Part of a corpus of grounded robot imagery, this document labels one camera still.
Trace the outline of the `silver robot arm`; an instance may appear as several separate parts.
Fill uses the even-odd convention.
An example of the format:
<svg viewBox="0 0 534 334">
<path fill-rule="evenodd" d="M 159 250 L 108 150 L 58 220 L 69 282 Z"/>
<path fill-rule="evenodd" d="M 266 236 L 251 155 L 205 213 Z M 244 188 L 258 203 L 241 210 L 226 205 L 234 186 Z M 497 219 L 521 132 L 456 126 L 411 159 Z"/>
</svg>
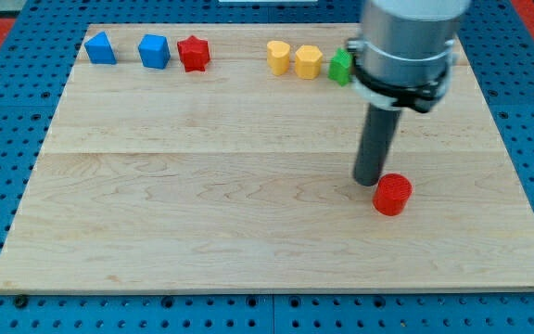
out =
<svg viewBox="0 0 534 334">
<path fill-rule="evenodd" d="M 358 34 L 346 42 L 351 80 L 370 105 L 431 111 L 447 93 L 453 53 L 470 0 L 366 0 Z"/>
</svg>

